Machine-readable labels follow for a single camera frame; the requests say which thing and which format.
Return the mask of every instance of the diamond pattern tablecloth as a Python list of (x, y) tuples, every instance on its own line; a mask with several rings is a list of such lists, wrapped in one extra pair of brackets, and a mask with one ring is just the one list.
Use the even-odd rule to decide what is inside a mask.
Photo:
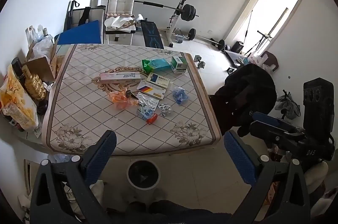
[[(100, 73), (139, 71), (142, 59), (184, 56), (189, 64), (186, 74), (171, 69), (159, 74), (171, 80), (160, 103), (171, 105), (173, 112), (160, 116), (149, 125), (137, 116), (136, 107), (119, 110), (108, 93), (126, 85), (101, 84)], [(137, 93), (137, 84), (127, 87)], [(182, 87), (189, 101), (178, 105), (172, 90)], [(49, 96), (49, 108), (43, 123), (42, 139), (55, 152), (83, 153), (106, 130), (113, 130), (117, 146), (113, 155), (144, 155), (212, 145), (220, 132), (202, 81), (191, 56), (181, 52), (112, 44), (72, 46), (65, 56), (56, 83)]]

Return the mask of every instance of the barbell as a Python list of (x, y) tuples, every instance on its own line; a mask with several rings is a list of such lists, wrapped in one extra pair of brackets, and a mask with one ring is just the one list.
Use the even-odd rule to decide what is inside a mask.
[(167, 8), (167, 9), (176, 10), (177, 14), (181, 15), (181, 19), (184, 20), (184, 21), (192, 21), (195, 18), (195, 16), (199, 17), (198, 15), (196, 15), (196, 9), (194, 8), (194, 6), (189, 5), (189, 4), (185, 4), (182, 9), (178, 9), (178, 8), (173, 8), (173, 7), (170, 7), (170, 6), (165, 6), (165, 5), (162, 5), (162, 4), (157, 4), (157, 3), (153, 3), (153, 2), (147, 2), (147, 1), (137, 1), (137, 0), (135, 0), (134, 2), (142, 3), (143, 5), (148, 5), (148, 6), (154, 6), (154, 7), (159, 7), (159, 8)]

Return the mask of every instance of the green plastic package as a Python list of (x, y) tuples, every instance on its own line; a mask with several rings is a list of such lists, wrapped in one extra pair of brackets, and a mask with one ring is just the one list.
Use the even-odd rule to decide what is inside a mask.
[(145, 70), (146, 74), (156, 73), (156, 71), (162, 71), (164, 69), (169, 69), (170, 64), (165, 59), (152, 59), (152, 60), (142, 60), (142, 67)]

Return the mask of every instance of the green and white box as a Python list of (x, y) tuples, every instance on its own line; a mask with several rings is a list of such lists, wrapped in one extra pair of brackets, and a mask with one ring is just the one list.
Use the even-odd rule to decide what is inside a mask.
[(187, 71), (188, 63), (183, 56), (173, 56), (170, 66), (175, 74), (184, 74)]

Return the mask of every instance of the crumpled blue wrapper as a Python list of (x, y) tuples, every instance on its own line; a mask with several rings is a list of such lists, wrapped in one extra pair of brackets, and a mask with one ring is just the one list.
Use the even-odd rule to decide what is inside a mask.
[(189, 99), (189, 96), (185, 94), (185, 89), (177, 87), (172, 91), (172, 96), (175, 98), (175, 101), (178, 105), (181, 105)]

